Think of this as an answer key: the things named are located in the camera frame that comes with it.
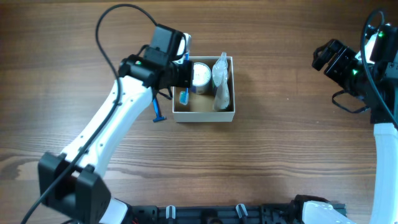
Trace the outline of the blue white toothbrush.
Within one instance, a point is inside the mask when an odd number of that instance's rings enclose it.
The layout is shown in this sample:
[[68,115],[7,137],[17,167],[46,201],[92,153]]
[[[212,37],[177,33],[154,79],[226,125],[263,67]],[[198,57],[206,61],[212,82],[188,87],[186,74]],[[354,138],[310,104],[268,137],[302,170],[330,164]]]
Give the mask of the blue white toothbrush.
[[[189,60],[189,52],[184,54],[183,62]],[[187,106],[189,100],[189,88],[186,88],[184,91],[180,92],[179,102],[180,104]]]

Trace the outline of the white cotton swab tub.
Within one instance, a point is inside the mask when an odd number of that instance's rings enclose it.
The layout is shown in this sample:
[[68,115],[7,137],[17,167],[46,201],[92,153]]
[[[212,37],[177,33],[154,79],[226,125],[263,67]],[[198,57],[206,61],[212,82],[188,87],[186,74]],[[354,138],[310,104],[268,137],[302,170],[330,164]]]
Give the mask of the white cotton swab tub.
[[210,86],[211,71],[208,65],[195,62],[193,66],[193,83],[191,91],[195,94],[205,94]]

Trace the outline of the blue disposable razor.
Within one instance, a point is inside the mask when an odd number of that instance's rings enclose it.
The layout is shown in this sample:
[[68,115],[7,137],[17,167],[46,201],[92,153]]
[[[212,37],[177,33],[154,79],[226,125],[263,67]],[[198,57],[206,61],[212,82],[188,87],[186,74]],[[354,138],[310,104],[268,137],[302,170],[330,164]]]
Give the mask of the blue disposable razor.
[[166,120],[167,118],[162,115],[162,112],[161,112],[161,109],[160,109],[160,105],[159,105],[159,101],[157,100],[157,98],[154,98],[152,103],[153,103],[154,111],[155,111],[155,119],[153,119],[153,122],[156,123],[156,122],[159,122],[159,121]]

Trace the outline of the white lotion tube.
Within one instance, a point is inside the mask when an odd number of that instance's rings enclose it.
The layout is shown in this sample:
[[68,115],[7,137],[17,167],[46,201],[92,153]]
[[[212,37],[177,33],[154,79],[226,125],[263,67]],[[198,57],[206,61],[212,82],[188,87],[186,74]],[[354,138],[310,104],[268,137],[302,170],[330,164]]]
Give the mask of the white lotion tube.
[[213,93],[215,99],[213,102],[213,109],[215,111],[225,110],[230,103],[229,87],[228,87],[228,74],[225,73],[219,82],[214,82]]

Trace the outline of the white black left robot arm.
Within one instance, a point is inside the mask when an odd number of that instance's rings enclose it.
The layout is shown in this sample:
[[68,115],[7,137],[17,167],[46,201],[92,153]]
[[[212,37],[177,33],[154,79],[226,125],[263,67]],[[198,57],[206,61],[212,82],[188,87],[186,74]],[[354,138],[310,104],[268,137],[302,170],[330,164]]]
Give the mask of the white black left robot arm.
[[59,155],[39,161],[41,202],[78,223],[129,223],[130,205],[112,197],[103,176],[117,146],[137,117],[162,89],[189,88],[191,37],[162,24],[142,57],[132,54],[119,66],[111,93],[81,134]]

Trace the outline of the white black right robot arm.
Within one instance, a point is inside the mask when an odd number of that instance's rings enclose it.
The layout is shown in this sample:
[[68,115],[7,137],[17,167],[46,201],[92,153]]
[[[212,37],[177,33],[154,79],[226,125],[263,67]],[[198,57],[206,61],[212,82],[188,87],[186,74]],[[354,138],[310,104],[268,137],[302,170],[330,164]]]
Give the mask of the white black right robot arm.
[[376,180],[371,223],[397,223],[397,28],[366,25],[359,52],[336,39],[313,53],[312,67],[364,103],[376,142]]

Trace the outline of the beige open cardboard box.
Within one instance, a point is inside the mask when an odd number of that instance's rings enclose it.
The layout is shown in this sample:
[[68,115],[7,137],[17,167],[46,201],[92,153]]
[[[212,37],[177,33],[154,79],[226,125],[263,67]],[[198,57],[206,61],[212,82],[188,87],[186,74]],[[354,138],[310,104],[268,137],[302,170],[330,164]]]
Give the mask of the beige open cardboard box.
[[228,88],[229,106],[225,110],[215,111],[213,102],[215,97],[209,90],[206,94],[197,95],[189,93],[188,104],[183,105],[179,101],[179,96],[184,88],[172,88],[174,98],[172,100],[172,113],[174,121],[178,123],[205,123],[205,122],[232,122],[236,111],[235,87],[234,87],[234,63],[233,58],[226,57],[228,62]]

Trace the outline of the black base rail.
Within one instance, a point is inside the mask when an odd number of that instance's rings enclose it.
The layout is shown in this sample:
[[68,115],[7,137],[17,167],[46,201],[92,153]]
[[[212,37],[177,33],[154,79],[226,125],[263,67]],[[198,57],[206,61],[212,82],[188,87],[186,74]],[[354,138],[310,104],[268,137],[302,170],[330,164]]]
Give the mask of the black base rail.
[[156,207],[130,206],[123,223],[127,224],[201,224],[201,223],[250,223],[281,224],[303,223],[296,203],[267,203],[258,206],[242,205],[215,207]]

